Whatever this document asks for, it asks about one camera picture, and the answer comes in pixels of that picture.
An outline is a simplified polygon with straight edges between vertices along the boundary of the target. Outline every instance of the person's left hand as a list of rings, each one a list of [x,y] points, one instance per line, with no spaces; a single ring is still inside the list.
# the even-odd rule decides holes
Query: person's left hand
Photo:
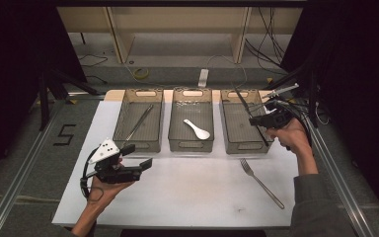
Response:
[[[122,190],[134,184],[134,182],[107,184],[103,183],[98,177],[94,176],[92,180],[91,191],[88,198],[88,204],[97,204],[101,208],[107,207]]]

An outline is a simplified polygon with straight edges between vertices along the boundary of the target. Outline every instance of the sleeve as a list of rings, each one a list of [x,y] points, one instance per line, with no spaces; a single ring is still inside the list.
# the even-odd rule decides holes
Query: sleeve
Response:
[[[88,233],[88,237],[94,237],[95,236],[95,229],[97,227],[97,221],[94,222],[94,224],[92,225],[92,228],[91,230],[89,231]],[[60,227],[60,231],[58,232],[58,234],[56,235],[57,237],[77,237],[76,235],[72,234],[72,232],[70,232],[72,230],[72,228],[70,227]]]
[[[294,189],[290,236],[356,236],[349,221],[330,200],[320,175],[294,178]]]

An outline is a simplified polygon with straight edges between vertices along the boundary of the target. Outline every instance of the white plastic spoon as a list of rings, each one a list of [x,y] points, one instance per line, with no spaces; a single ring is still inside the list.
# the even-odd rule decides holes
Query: white plastic spoon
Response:
[[[198,137],[199,139],[205,140],[208,137],[210,137],[210,132],[197,127],[192,122],[190,122],[188,119],[184,119],[184,122],[186,124],[188,124],[190,127],[192,127],[193,131],[195,132],[196,137]]]

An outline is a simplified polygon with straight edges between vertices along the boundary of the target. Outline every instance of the white tabletop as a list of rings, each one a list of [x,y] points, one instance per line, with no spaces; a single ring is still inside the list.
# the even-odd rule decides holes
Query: white tabletop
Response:
[[[289,226],[294,206],[294,154],[276,140],[267,154],[228,155],[225,152],[219,103],[213,103],[214,143],[211,153],[171,152],[168,124],[171,102],[165,99],[160,153],[133,153],[125,166],[153,157],[152,168],[140,181],[122,191],[98,218],[99,225],[120,228],[264,228]],[[113,137],[121,102],[100,102],[82,151],[64,191],[53,224],[73,226],[86,200],[79,188],[89,154]],[[257,177],[282,201],[280,209],[261,186],[243,171],[248,162]]]

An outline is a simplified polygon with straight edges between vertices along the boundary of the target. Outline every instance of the printed number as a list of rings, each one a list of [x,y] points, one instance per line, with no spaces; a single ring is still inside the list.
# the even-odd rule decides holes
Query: printed number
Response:
[[[70,141],[72,140],[73,134],[63,134],[64,127],[66,126],[76,126],[76,124],[64,124],[60,129],[58,137],[69,137],[69,140],[64,143],[54,143],[53,146],[67,146],[70,145]]]

